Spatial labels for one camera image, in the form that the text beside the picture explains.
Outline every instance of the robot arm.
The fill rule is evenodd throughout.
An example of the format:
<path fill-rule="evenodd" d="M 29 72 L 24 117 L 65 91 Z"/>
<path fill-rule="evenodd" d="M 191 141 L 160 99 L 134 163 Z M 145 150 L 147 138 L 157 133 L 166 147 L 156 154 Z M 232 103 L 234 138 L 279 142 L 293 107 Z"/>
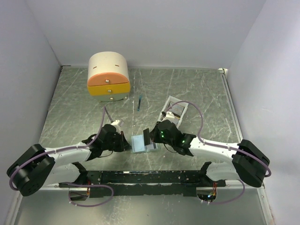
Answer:
<path fill-rule="evenodd" d="M 181 133 L 176 128 L 176 125 L 172 123 L 172 118 L 172 113 L 167 112 L 165 118 L 161 122 L 158 121 L 156 123 L 154 129 L 150 132 L 150 137 L 153 142 L 168 144 L 183 156 L 206 156 L 223 161 L 223 163 L 207 162 L 200 171 L 178 171 L 180 174 L 182 173 L 185 175 L 178 175 L 174 178 L 170 177 L 173 173 L 169 171 L 96 171 L 95 173 L 97 174 L 94 177 L 97 176 L 100 178 L 99 183 L 101 184 L 109 183 L 109 185 L 112 186 L 115 183 L 114 188 L 119 188 L 120 194 L 122 195 L 124 195 L 125 192 L 124 189 L 121 188 L 120 182 L 123 182 L 124 184 L 141 183 L 142 188 L 149 188 L 150 186 L 148 184 L 152 183 L 172 183 L 177 185 L 179 189 L 182 188 L 182 185 L 210 187 L 215 181 L 223 184 L 224 180 L 236 179 L 241 179 L 253 187 L 260 187 L 262 185 L 266 168 L 251 157 L 230 149 L 230 147 L 243 149 L 243 151 L 248 152 L 262 160 L 266 165 L 269 165 L 269 159 L 250 141 L 242 140 L 241 143 L 237 144 L 212 142 L 203 139 L 203 142 L 201 142 L 195 135 Z M 104 150 L 122 152 L 131 148 L 121 131 L 120 127 L 122 124 L 123 121 L 121 120 L 116 120 L 112 124 L 105 124 L 102 127 L 99 136 L 93 144 L 88 147 L 87 143 L 90 143 L 95 135 L 90 136 L 87 140 L 76 145 L 67 146 L 67 150 L 62 152 L 56 151 L 56 149 L 53 148 L 43 148 L 40 144 L 35 144 L 8 169 L 7 175 L 11 177 L 14 171 L 25 162 L 32 160 L 37 155 L 45 153 L 45 155 L 33 160 L 24 168 L 20 169 L 13 178 L 13 183 L 23 196 L 29 196 L 38 191 L 42 186 L 49 184 L 62 184 L 64 182 L 87 184 L 88 173 L 93 173 L 93 171 L 86 171 L 78 162 L 98 158 Z M 226 145 L 228 148 L 221 149 L 216 146 L 205 144 L 208 142 L 216 145 Z M 137 175 L 141 174 L 142 178 L 135 179 Z M 133 188 L 132 193 L 136 193 L 134 188 L 138 188 L 139 186 L 140 185 L 131 186 L 131 188 Z M 97 188 L 92 188 L 92 190 L 95 194 L 90 196 L 99 197 L 99 195 L 103 195 L 103 192 L 99 193 Z"/>
<path fill-rule="evenodd" d="M 269 159 L 254 144 L 248 140 L 242 140 L 241 143 L 222 143 L 202 139 L 201 142 L 195 135 L 181 133 L 172 122 L 173 118 L 172 112 L 167 112 L 165 118 L 156 123 L 150 132 L 153 142 L 168 144 L 181 155 L 222 161 L 223 163 L 211 163 L 207 169 L 206 175 L 213 181 L 241 179 L 256 188 L 262 185 L 266 168 L 253 158 L 232 150 L 243 150 L 268 166 Z"/>
<path fill-rule="evenodd" d="M 43 148 L 40 144 L 35 144 L 11 165 L 7 175 L 11 177 L 20 165 L 31 158 L 50 152 L 26 165 L 14 177 L 13 183 L 23 196 L 35 193 L 44 185 L 62 182 L 83 183 L 87 177 L 87 171 L 78 162 L 100 157 L 104 150 L 122 152 L 131 148 L 121 131 L 122 124 L 122 120 L 105 124 L 97 139 L 89 147 L 85 146 L 93 140 L 95 135 L 76 145 L 64 147 L 67 150 L 62 152 L 56 152 L 62 148 Z"/>

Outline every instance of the white wall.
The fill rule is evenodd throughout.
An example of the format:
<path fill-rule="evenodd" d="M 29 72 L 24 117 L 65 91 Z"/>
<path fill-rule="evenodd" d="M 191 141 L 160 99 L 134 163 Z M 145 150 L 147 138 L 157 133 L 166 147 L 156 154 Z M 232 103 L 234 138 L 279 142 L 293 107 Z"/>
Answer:
<path fill-rule="evenodd" d="M 63 65 L 228 68 L 265 0 L 26 0 Z"/>
<path fill-rule="evenodd" d="M 0 224 L 14 191 L 6 170 L 44 125 L 59 64 L 24 0 L 0 1 Z"/>
<path fill-rule="evenodd" d="M 267 0 L 230 66 L 244 138 L 269 158 L 265 179 L 277 225 L 300 221 L 300 1 Z"/>

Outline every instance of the black bracket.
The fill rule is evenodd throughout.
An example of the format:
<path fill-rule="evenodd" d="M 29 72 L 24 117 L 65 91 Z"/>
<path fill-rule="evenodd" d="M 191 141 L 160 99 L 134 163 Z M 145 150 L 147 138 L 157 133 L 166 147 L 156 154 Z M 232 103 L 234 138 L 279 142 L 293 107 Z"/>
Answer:
<path fill-rule="evenodd" d="M 242 140 L 238 146 L 239 149 L 259 158 L 266 165 L 270 164 L 270 160 L 252 142 Z M 233 156 L 232 163 L 243 182 L 256 188 L 262 186 L 264 176 L 267 172 L 267 169 L 262 164 L 239 152 Z"/>
<path fill-rule="evenodd" d="M 40 144 L 32 145 L 15 163 L 7 170 L 7 175 L 11 177 L 13 172 L 23 163 L 31 158 L 44 153 L 45 149 Z M 14 177 L 13 183 L 23 196 L 29 196 L 37 192 L 55 164 L 54 158 L 44 155 L 21 169 Z"/>

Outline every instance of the metal floor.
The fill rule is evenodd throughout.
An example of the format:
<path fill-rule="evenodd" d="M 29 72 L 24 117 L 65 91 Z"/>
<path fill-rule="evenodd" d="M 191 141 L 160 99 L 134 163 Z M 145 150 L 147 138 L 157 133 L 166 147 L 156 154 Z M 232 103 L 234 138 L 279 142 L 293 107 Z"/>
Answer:
<path fill-rule="evenodd" d="M 77 143 L 98 131 L 102 106 L 113 119 L 123 119 L 128 142 L 131 136 L 154 127 L 169 95 L 200 106 L 204 116 L 202 137 L 221 142 L 238 142 L 241 134 L 233 107 L 228 101 L 225 77 L 213 69 L 129 69 L 131 92 L 126 101 L 99 103 L 86 88 L 87 69 L 64 67 L 55 90 L 40 143 L 60 147 Z M 140 111 L 137 102 L 142 94 Z M 189 105 L 180 130 L 196 134 L 200 125 L 196 109 Z M 88 170 L 199 170 L 213 158 L 181 156 L 159 151 L 113 153 L 83 165 Z M 196 197 L 181 195 L 116 196 L 95 208 L 77 208 L 68 203 L 64 190 L 40 190 L 22 199 L 16 225 L 263 225 L 267 210 L 262 207 L 262 189 L 247 188 L 245 194 L 225 205 L 201 204 Z M 218 190 L 217 200 L 239 194 L 241 186 Z M 86 204 L 103 199 L 89 199 Z"/>

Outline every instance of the purple cable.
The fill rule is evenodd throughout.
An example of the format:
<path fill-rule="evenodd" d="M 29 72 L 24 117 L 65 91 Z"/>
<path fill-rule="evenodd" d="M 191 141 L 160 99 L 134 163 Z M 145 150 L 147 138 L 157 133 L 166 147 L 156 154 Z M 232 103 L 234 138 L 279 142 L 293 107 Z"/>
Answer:
<path fill-rule="evenodd" d="M 100 129 L 99 129 L 98 133 L 96 134 L 96 136 L 94 137 L 94 139 L 93 139 L 91 142 L 89 142 L 87 145 L 85 145 L 85 146 L 78 146 L 78 148 L 80 148 L 80 149 L 85 149 L 85 148 L 89 147 L 91 144 L 94 143 L 94 141 L 97 139 L 97 137 L 99 136 L 99 134 L 100 134 L 100 132 L 101 132 L 101 128 L 102 128 L 103 123 L 104 123 L 104 116 L 105 116 L 105 112 L 106 112 L 106 111 L 107 111 L 107 110 L 106 110 L 106 107 L 104 106 L 104 107 L 103 107 L 103 113 L 102 113 L 102 119 L 101 119 Z M 28 165 L 28 164 L 31 163 L 32 161 L 34 161 L 34 160 L 36 160 L 36 159 L 38 159 L 38 158 L 40 158 L 40 157 L 42 157 L 42 156 L 44 156 L 44 155 L 52 154 L 52 153 L 55 153 L 55 152 L 66 151 L 66 150 L 70 150 L 70 149 L 74 149 L 74 146 L 64 147 L 64 148 L 58 149 L 58 150 L 56 150 L 56 151 L 55 151 L 55 150 L 52 150 L 52 151 L 43 152 L 43 153 L 41 153 L 41 154 L 39 154 L 39 155 L 37 155 L 37 156 L 35 156 L 35 157 L 29 159 L 28 161 L 26 161 L 25 163 L 23 163 L 22 165 L 20 165 L 20 166 L 13 172 L 13 174 L 10 176 L 10 179 L 9 179 L 9 186 L 10 186 L 10 188 L 13 189 L 14 191 L 17 191 L 17 190 L 18 190 L 18 189 L 15 188 L 14 185 L 13 185 L 14 177 L 15 177 L 15 175 L 16 175 L 21 169 L 23 169 L 26 165 Z M 86 186 L 87 188 L 89 188 L 90 186 L 97 187 L 97 186 L 99 186 L 99 185 L 85 185 L 85 186 Z M 111 187 L 109 187 L 109 186 L 106 186 L 106 188 L 109 188 L 109 189 L 112 190 L 112 196 L 113 196 L 113 189 L 112 189 Z"/>
<path fill-rule="evenodd" d="M 241 181 L 241 180 L 238 180 L 238 181 L 241 182 L 241 184 L 243 185 L 243 190 L 242 190 L 242 192 L 238 196 L 236 196 L 236 197 L 234 197 L 232 199 L 226 200 L 226 201 L 222 201 L 222 202 L 215 202 L 215 201 L 213 201 L 213 202 L 203 201 L 203 202 L 205 202 L 205 203 L 207 203 L 209 205 L 211 205 L 211 204 L 213 204 L 213 205 L 222 205 L 222 204 L 231 203 L 231 202 L 237 200 L 238 198 L 240 198 L 244 194 L 245 189 L 246 189 L 244 182 Z"/>
<path fill-rule="evenodd" d="M 201 133 L 202 128 L 203 128 L 203 115 L 202 115 L 202 112 L 201 112 L 200 108 L 199 108 L 198 106 L 196 106 L 194 103 L 189 102 L 189 101 L 178 101 L 178 102 L 175 102 L 173 105 L 171 105 L 169 108 L 167 108 L 166 111 L 168 111 L 168 110 L 171 109 L 174 105 L 176 105 L 176 104 L 178 104 L 178 103 L 181 103 L 181 102 L 185 102 L 185 103 L 188 103 L 188 104 L 192 105 L 193 107 L 195 107 L 195 108 L 198 110 L 198 112 L 199 112 L 199 114 L 200 114 L 201 125 L 200 125 L 200 129 L 199 129 L 199 131 L 198 131 L 198 134 L 197 134 L 197 137 L 198 137 L 199 141 L 202 142 L 203 144 L 207 144 L 207 145 L 210 145 L 210 146 L 219 147 L 219 148 L 222 148 L 222 149 L 228 149 L 228 147 L 227 147 L 226 145 L 221 145 L 221 144 L 214 144 L 214 143 L 204 142 L 204 141 L 202 140 L 202 138 L 200 137 L 200 133 Z M 269 167 L 268 167 L 263 161 L 261 161 L 259 158 L 255 157 L 254 155 L 252 155 L 252 154 L 250 154 L 250 153 L 248 153 L 248 152 L 246 152 L 246 151 L 243 151 L 243 150 L 241 150 L 241 149 L 238 149 L 238 148 L 230 147 L 229 149 L 238 151 L 238 152 L 240 152 L 240 153 L 242 153 L 242 154 L 244 154 L 244 155 L 246 155 L 246 156 L 249 156 L 249 157 L 251 157 L 252 159 L 256 160 L 256 161 L 259 162 L 261 165 L 263 165 L 263 167 L 265 167 L 266 170 L 268 171 L 268 174 L 265 175 L 265 177 L 271 176 L 271 174 L 272 174 L 271 170 L 270 170 Z"/>
<path fill-rule="evenodd" d="M 188 103 L 188 104 L 192 105 L 193 107 L 195 107 L 195 108 L 198 110 L 198 112 L 199 112 L 199 114 L 200 114 L 201 125 L 200 125 L 200 128 L 199 128 L 198 134 L 197 134 L 197 137 L 198 137 L 199 141 L 202 142 L 203 144 L 207 144 L 207 145 L 210 145 L 210 146 L 214 146 L 214 147 L 219 147 L 219 148 L 227 149 L 227 146 L 226 146 L 226 145 L 221 145 L 221 144 L 214 144 L 214 143 L 204 142 L 204 141 L 202 140 L 202 138 L 200 137 L 200 133 L 201 133 L 202 128 L 203 128 L 203 115 L 202 115 L 202 112 L 201 112 L 200 108 L 199 108 L 198 106 L 196 106 L 194 103 L 192 103 L 192 102 L 190 102 L 190 101 L 178 101 L 178 102 L 175 102 L 175 103 L 174 103 L 173 105 L 171 105 L 170 107 L 168 107 L 168 108 L 166 109 L 166 112 L 167 112 L 169 109 L 171 109 L 174 105 L 176 105 L 176 104 L 178 104 L 178 103 L 181 103 L 181 102 L 185 102 L 185 103 Z M 244 154 L 244 155 L 246 155 L 246 156 L 249 156 L 249 157 L 251 157 L 252 159 L 256 160 L 256 161 L 259 162 L 261 165 L 263 165 L 263 166 L 266 168 L 266 170 L 268 171 L 268 174 L 265 175 L 265 177 L 271 176 L 271 170 L 270 170 L 269 167 L 268 167 L 263 161 L 261 161 L 259 158 L 255 157 L 255 156 L 253 156 L 253 155 L 249 154 L 248 152 L 243 151 L 243 150 L 241 150 L 241 149 L 237 149 L 237 148 L 234 148 L 234 147 L 230 147 L 229 149 L 238 151 L 238 152 L 240 152 L 240 153 L 242 153 L 242 154 Z M 244 192 L 245 192 L 245 184 L 244 184 L 244 182 L 241 181 L 241 180 L 238 180 L 238 181 L 240 181 L 240 182 L 242 183 L 242 185 L 243 185 L 243 190 L 242 190 L 242 192 L 241 192 L 237 197 L 235 197 L 235 198 L 233 198 L 233 199 L 230 199 L 230 200 L 227 200 L 227 201 L 223 201 L 223 202 L 216 202 L 216 203 L 213 203 L 213 202 L 210 202 L 210 203 L 209 203 L 209 202 L 207 202 L 207 201 L 205 201 L 205 202 L 207 202 L 207 203 L 209 203 L 209 204 L 215 204 L 215 205 L 218 204 L 218 205 L 220 205 L 220 204 L 226 204 L 226 203 L 230 203 L 230 202 L 233 202 L 233 201 L 237 200 L 237 199 L 240 198 L 240 197 L 244 194 Z"/>
<path fill-rule="evenodd" d="M 103 185 L 103 184 L 95 184 L 95 185 L 79 185 L 79 184 L 73 184 L 73 183 L 69 183 L 69 182 L 65 182 L 65 184 L 74 186 L 74 187 L 78 187 L 78 188 L 108 188 L 112 191 L 112 195 L 109 197 L 109 199 L 105 200 L 104 202 L 95 204 L 95 205 L 81 205 L 81 204 L 76 204 L 71 200 L 71 193 L 68 194 L 69 197 L 69 203 L 71 203 L 74 206 L 79 206 L 79 207 L 86 207 L 86 208 L 90 208 L 90 207 L 96 207 L 96 206 L 100 206 L 100 205 L 104 205 L 105 203 L 109 202 L 110 200 L 112 200 L 113 198 L 113 188 L 107 185 Z"/>

